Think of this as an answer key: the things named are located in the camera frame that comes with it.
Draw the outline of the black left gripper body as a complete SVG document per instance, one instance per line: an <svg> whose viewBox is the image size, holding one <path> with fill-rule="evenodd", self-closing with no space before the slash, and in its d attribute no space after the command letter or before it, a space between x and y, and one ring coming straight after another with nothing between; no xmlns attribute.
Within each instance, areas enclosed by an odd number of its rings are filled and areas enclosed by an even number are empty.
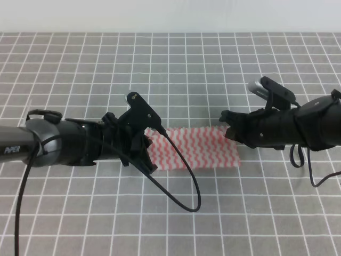
<svg viewBox="0 0 341 256"><path fill-rule="evenodd" d="M143 161L145 152L144 135L142 131L132 128L128 124L120 123L119 119L111 112L102 117L102 142L100 160L120 159L124 166L129 161L122 158L117 152L121 152L134 161Z"/></svg>

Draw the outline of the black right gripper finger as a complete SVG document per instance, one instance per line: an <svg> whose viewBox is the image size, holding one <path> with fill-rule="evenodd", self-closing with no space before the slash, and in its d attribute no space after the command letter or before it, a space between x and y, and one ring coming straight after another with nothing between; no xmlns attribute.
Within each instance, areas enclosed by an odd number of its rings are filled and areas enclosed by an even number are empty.
<svg viewBox="0 0 341 256"><path fill-rule="evenodd" d="M233 112L230 110L224 110L221 112L219 122L227 123L232 128L238 128L243 126L244 120L247 117L245 113Z"/></svg>
<svg viewBox="0 0 341 256"><path fill-rule="evenodd" d="M246 144L245 131L244 127L230 126L226 130L225 137L241 144Z"/></svg>

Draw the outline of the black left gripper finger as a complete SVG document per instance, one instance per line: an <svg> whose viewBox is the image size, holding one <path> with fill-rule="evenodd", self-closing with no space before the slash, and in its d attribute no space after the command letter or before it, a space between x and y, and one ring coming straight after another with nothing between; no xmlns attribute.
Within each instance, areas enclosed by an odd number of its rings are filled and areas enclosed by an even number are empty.
<svg viewBox="0 0 341 256"><path fill-rule="evenodd" d="M132 152L133 165L144 175L151 175L156 169L146 148Z"/></svg>
<svg viewBox="0 0 341 256"><path fill-rule="evenodd" d="M147 148L152 144L152 140L146 136L146 135L141 135L141 149L142 150L147 150Z"/></svg>

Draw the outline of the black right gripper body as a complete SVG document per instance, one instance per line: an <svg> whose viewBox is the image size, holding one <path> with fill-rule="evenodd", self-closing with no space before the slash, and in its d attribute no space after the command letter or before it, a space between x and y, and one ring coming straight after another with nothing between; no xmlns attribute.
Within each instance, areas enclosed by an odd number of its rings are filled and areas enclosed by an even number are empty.
<svg viewBox="0 0 341 256"><path fill-rule="evenodd" d="M279 148L300 143L294 113L294 110L260 109L245 115L241 143L251 148Z"/></svg>

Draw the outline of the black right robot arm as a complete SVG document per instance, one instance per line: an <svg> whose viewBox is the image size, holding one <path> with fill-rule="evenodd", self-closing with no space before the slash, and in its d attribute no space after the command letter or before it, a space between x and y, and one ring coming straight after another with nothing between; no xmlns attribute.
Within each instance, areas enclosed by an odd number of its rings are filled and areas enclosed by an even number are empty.
<svg viewBox="0 0 341 256"><path fill-rule="evenodd" d="M321 151L340 145L340 92L287 110L259 109L251 113L225 110L220 122L229 125L225 137L250 148L282 150L300 145Z"/></svg>

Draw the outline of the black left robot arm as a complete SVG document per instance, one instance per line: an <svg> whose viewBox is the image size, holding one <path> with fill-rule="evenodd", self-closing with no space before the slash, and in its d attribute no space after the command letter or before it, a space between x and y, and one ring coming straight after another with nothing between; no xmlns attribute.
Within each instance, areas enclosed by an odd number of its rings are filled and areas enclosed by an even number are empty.
<svg viewBox="0 0 341 256"><path fill-rule="evenodd" d="M1 162L28 164L38 149L33 167L52 165L93 166L96 161L119 159L123 166L134 165L144 174L157 169L147 148L152 141L145 128L134 127L107 112L100 121L62 118L49 110L32 110L22 127L1 126Z"/></svg>

